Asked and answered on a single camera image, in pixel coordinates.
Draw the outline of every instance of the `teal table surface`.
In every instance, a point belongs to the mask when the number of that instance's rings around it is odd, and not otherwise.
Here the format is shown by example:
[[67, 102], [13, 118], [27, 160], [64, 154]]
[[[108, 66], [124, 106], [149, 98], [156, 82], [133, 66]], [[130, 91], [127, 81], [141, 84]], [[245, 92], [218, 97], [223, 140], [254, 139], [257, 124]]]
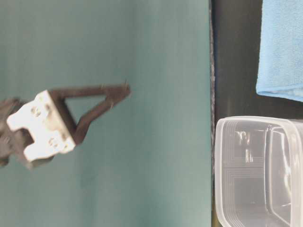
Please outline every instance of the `teal table surface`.
[[73, 152], [0, 170], [1, 226], [211, 226], [208, 1], [0, 1], [1, 99], [125, 80]]

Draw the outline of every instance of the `blue microfiber towel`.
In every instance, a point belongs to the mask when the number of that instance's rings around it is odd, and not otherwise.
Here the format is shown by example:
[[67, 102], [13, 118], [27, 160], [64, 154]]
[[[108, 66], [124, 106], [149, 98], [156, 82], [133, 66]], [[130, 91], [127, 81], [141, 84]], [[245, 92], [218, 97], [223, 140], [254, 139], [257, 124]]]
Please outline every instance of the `blue microfiber towel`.
[[303, 102], [303, 0], [263, 0], [256, 89]]

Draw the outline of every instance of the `screw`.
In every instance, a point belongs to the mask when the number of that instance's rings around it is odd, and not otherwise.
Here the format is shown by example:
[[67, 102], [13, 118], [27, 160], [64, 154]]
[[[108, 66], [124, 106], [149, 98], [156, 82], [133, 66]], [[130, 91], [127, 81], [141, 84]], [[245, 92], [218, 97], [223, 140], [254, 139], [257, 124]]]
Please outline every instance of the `screw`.
[[51, 138], [49, 141], [48, 141], [48, 144], [51, 146], [51, 147], [58, 147], [58, 142], [54, 139], [54, 138]]
[[38, 117], [38, 116], [40, 116], [40, 114], [41, 114], [41, 111], [40, 111], [37, 107], [33, 107], [33, 108], [31, 109], [31, 112], [32, 112], [32, 114], [33, 114], [35, 117]]

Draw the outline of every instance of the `plastic container lid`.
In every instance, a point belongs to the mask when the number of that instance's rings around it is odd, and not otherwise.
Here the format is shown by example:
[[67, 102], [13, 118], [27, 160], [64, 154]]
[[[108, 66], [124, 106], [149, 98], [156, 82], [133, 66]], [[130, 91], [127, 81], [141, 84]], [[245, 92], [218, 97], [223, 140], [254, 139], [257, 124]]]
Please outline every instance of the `plastic container lid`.
[[216, 211], [224, 227], [303, 226], [303, 123], [221, 119], [215, 139]]

